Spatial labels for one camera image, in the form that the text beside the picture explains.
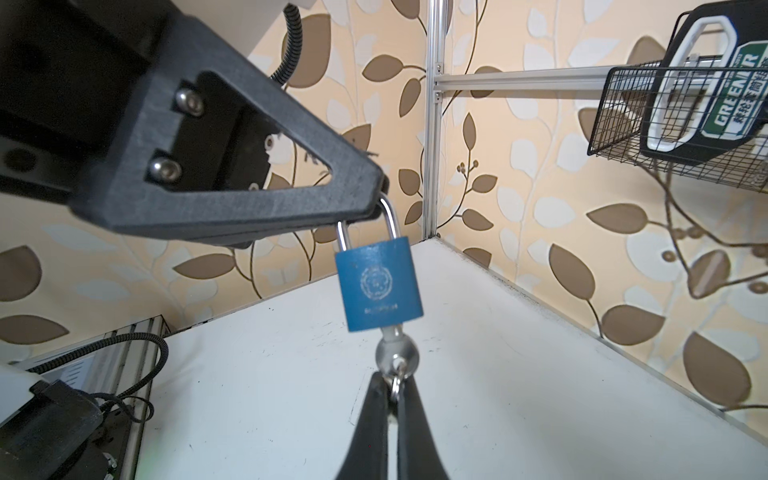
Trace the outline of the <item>blue padlock with keys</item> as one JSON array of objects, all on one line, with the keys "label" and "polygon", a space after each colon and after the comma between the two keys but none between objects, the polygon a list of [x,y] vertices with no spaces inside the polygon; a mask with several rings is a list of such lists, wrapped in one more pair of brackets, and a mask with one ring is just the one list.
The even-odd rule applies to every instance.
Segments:
[{"label": "blue padlock with keys", "polygon": [[354,248],[347,223],[339,222],[335,263],[348,330],[382,332],[375,361],[396,402],[420,362],[418,347],[403,326],[424,311],[410,243],[400,234],[395,208],[385,194],[378,208],[389,238]]}]

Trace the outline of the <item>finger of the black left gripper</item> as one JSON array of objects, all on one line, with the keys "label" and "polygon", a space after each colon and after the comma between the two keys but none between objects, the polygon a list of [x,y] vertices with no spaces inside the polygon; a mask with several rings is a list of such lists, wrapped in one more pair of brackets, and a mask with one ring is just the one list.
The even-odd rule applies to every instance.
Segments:
[{"label": "finger of the black left gripper", "polygon": [[381,174],[349,181],[262,191],[203,192],[179,210],[179,238],[214,246],[235,246],[269,236],[310,230],[339,221],[372,220],[389,190]]}]

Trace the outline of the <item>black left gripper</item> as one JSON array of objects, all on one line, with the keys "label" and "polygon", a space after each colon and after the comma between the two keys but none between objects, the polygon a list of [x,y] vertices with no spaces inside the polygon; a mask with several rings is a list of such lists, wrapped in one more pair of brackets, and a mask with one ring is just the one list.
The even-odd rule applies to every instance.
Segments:
[{"label": "black left gripper", "polygon": [[179,12],[171,1],[2,2],[2,193],[64,204],[75,188],[69,206],[83,220],[179,237],[193,194],[271,190],[269,139],[293,141],[329,182],[380,178],[363,151]]}]

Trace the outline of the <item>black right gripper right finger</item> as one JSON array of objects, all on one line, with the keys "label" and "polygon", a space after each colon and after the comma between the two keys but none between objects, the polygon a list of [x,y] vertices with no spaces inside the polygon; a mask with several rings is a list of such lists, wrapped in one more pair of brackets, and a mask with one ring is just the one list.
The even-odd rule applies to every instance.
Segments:
[{"label": "black right gripper right finger", "polygon": [[397,475],[400,480],[448,480],[414,377],[404,381],[396,402]]}]

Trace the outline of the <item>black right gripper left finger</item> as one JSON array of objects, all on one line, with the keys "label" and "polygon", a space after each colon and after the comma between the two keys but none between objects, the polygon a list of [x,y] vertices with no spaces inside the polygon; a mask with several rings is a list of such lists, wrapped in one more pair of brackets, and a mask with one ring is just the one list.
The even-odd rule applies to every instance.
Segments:
[{"label": "black right gripper left finger", "polygon": [[388,479],[389,413],[389,386],[382,374],[375,372],[337,480]]}]

